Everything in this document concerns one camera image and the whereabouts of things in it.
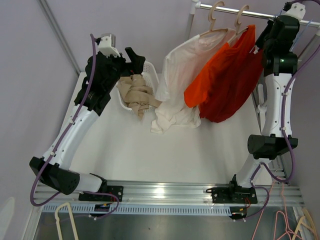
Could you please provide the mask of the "blue hanger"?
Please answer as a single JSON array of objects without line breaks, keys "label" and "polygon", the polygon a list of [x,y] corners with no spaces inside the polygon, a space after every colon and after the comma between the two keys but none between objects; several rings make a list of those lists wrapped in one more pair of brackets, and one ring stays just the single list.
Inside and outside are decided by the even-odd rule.
[{"label": "blue hanger", "polygon": [[304,34],[305,30],[309,27],[309,25],[311,24],[312,21],[313,21],[313,20],[310,20],[310,21],[307,23],[307,25],[305,26],[305,28],[304,28],[301,32],[299,32],[299,33],[297,34],[297,36],[296,36],[296,38],[294,39],[293,44],[292,44],[292,46],[291,46],[291,48],[290,48],[290,51],[291,51],[291,52],[294,50],[294,48],[295,48],[295,46],[297,45],[299,39],[302,37],[302,35]]},{"label": "blue hanger", "polygon": [[251,49],[250,53],[257,54],[260,51],[264,51],[264,53],[266,54],[272,51],[276,44],[276,37],[271,34],[271,31],[276,19],[277,16],[267,21],[267,26],[257,38],[255,45]]}]

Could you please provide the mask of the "beige t shirt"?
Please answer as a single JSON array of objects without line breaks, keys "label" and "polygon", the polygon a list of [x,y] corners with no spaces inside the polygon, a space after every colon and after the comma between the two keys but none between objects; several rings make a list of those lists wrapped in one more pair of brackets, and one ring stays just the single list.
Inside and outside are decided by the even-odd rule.
[{"label": "beige t shirt", "polygon": [[146,80],[141,74],[122,76],[116,85],[124,105],[131,109],[139,120],[150,107],[158,108],[161,101],[154,96],[151,86],[147,86]]}]

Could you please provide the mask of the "dark red t shirt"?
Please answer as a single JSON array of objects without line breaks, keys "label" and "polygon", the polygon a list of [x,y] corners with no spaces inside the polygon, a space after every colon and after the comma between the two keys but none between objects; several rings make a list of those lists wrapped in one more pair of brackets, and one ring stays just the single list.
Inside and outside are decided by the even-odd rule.
[{"label": "dark red t shirt", "polygon": [[263,72],[262,58],[263,51],[260,50],[236,61],[225,75],[219,77],[219,84],[199,106],[199,116],[214,123],[232,117],[255,89]]}]

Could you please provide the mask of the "orange t shirt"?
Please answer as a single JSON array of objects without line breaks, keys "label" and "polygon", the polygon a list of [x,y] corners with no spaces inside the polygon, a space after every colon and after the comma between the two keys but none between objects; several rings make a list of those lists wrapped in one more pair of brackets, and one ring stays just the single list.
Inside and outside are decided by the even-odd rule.
[{"label": "orange t shirt", "polygon": [[256,26],[248,25],[234,45],[225,43],[205,64],[193,82],[184,91],[184,102],[193,108],[205,102],[210,90],[224,76],[237,67],[250,53],[255,44]]}]

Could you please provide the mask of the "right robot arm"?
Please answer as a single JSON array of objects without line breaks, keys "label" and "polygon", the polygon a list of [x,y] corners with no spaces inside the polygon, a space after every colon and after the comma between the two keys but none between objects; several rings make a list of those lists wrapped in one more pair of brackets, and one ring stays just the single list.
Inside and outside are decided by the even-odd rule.
[{"label": "right robot arm", "polygon": [[266,119],[261,135],[250,135],[249,156],[227,188],[228,198],[238,203],[247,197],[257,203],[253,180],[261,168],[298,145],[292,137],[290,110],[291,93],[298,69],[298,57],[290,49],[300,21],[296,16],[279,15],[268,21],[255,45],[262,52],[263,75],[267,89]]}]

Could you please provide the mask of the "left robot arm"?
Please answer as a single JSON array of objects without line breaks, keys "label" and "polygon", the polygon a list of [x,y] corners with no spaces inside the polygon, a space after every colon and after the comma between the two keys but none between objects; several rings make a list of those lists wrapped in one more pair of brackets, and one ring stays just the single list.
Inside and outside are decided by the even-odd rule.
[{"label": "left robot arm", "polygon": [[34,156],[29,162],[37,181],[64,195],[85,191],[97,201],[107,197],[108,188],[102,185],[101,177],[71,171],[70,166],[82,139],[111,100],[110,93],[116,83],[121,77],[143,71],[146,58],[137,55],[131,47],[125,48],[125,52],[129,62],[122,55],[104,55],[101,50],[87,60],[86,77],[68,122],[43,156]]}]

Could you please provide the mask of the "white t shirt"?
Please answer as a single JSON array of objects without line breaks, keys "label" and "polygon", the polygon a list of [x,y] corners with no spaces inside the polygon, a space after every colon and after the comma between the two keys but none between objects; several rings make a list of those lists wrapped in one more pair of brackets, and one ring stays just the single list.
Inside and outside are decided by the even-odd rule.
[{"label": "white t shirt", "polygon": [[161,104],[155,109],[152,133],[163,134],[172,126],[197,128],[201,124],[199,108],[185,104],[184,91],[210,58],[234,35],[232,28],[207,37],[198,34],[166,55],[155,93],[155,99]]}]

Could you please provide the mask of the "beige hanger under white shirt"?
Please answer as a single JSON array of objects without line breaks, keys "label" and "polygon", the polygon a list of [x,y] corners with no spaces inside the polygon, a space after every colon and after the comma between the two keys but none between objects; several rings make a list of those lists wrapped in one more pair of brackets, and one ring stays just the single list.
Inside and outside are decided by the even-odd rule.
[{"label": "beige hanger under white shirt", "polygon": [[215,28],[215,24],[217,19],[214,17],[214,11],[217,7],[224,7],[224,1],[216,2],[209,10],[208,13],[208,21],[210,22],[209,29],[206,32],[203,32],[199,35],[200,38],[209,37],[212,34],[220,34],[220,33],[227,33],[229,30],[228,28]]}]

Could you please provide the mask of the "white perforated plastic basket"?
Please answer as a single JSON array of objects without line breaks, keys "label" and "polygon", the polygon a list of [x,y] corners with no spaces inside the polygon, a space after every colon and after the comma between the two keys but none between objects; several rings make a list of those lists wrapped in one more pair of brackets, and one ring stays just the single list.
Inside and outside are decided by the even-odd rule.
[{"label": "white perforated plastic basket", "polygon": [[[159,79],[158,79],[158,75],[156,73],[154,65],[152,63],[148,62],[148,61],[145,61],[144,62],[144,66],[143,66],[143,72],[141,73],[141,75],[145,79],[146,85],[149,86],[149,87],[152,87],[153,95],[155,96],[155,93],[156,93],[156,90],[157,90],[157,87],[158,87],[158,83],[159,83]],[[130,108],[128,108],[128,107],[126,107],[124,105],[124,102],[123,102],[123,100],[122,100],[122,98],[120,96],[118,88],[117,88],[117,93],[118,93],[119,102],[120,102],[120,105],[122,106],[122,108],[124,108],[125,110],[128,110],[131,113],[133,113],[133,111]],[[150,111],[150,110],[152,110],[154,108],[155,107],[151,106],[145,112]]]}]

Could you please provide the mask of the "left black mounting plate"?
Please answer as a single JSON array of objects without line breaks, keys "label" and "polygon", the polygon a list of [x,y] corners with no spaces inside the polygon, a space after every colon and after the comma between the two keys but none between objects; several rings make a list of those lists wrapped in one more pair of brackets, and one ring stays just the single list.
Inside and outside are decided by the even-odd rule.
[{"label": "left black mounting plate", "polygon": [[107,185],[99,190],[99,193],[93,194],[83,193],[79,194],[78,200],[83,202],[122,202],[124,187],[121,185]]}]

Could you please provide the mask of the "black mounting plate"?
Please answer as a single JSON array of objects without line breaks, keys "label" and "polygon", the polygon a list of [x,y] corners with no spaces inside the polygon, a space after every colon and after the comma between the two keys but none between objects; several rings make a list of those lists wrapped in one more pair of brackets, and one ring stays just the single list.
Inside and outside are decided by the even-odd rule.
[{"label": "black mounting plate", "polygon": [[99,193],[93,194],[83,193],[79,194],[78,200],[83,202],[122,202],[124,187],[121,185],[107,185],[99,190]]},{"label": "black mounting plate", "polygon": [[249,200],[251,204],[257,204],[257,194],[253,187],[212,187],[205,190],[212,197],[215,204],[245,204]]}]

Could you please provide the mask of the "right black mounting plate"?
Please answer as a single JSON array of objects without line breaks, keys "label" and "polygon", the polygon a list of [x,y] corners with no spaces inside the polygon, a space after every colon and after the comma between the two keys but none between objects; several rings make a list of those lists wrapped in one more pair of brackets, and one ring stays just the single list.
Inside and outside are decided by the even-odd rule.
[{"label": "right black mounting plate", "polygon": [[215,204],[245,204],[249,200],[251,204],[257,204],[257,194],[253,187],[212,187],[205,190],[212,197]]}]

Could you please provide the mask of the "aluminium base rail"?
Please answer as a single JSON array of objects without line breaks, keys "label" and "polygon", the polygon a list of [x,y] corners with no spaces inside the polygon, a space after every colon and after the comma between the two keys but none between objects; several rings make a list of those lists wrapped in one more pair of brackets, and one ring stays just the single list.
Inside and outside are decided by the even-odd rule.
[{"label": "aluminium base rail", "polygon": [[[143,181],[109,180],[110,186],[122,186],[122,204],[142,205],[188,205],[204,206],[213,203],[210,193],[206,190],[213,187],[224,187],[224,184],[209,183],[164,183]],[[283,205],[282,195],[290,207],[303,207],[300,188],[297,186],[284,186],[275,184],[270,192],[269,207]]]}]

